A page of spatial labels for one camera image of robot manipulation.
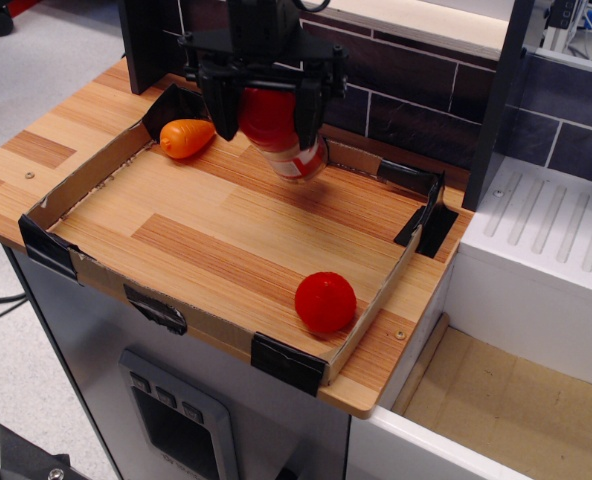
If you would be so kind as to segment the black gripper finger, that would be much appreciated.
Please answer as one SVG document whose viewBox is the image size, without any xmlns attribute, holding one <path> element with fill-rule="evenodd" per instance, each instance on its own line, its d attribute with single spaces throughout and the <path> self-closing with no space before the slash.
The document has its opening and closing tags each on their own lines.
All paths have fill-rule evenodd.
<svg viewBox="0 0 592 480">
<path fill-rule="evenodd" d="M 330 94 L 330 82 L 323 77 L 305 78 L 296 87 L 294 126 L 301 150 L 314 145 Z"/>
<path fill-rule="evenodd" d="M 198 85 L 212 123 L 220 137 L 231 141 L 239 130 L 238 108 L 244 74 L 237 70 L 200 69 Z"/>
</svg>

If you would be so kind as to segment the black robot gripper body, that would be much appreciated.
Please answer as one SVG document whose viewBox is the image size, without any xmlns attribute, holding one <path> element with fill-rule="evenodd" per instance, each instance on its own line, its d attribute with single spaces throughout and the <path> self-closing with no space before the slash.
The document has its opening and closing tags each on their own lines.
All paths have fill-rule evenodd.
<svg viewBox="0 0 592 480">
<path fill-rule="evenodd" d="M 318 13 L 326 1 L 308 8 L 301 1 L 228 1 L 225 28 L 184 34 L 188 79 L 215 100 L 245 88 L 303 93 L 325 100 L 346 93 L 344 47 L 305 30 L 303 13 Z"/>
</svg>

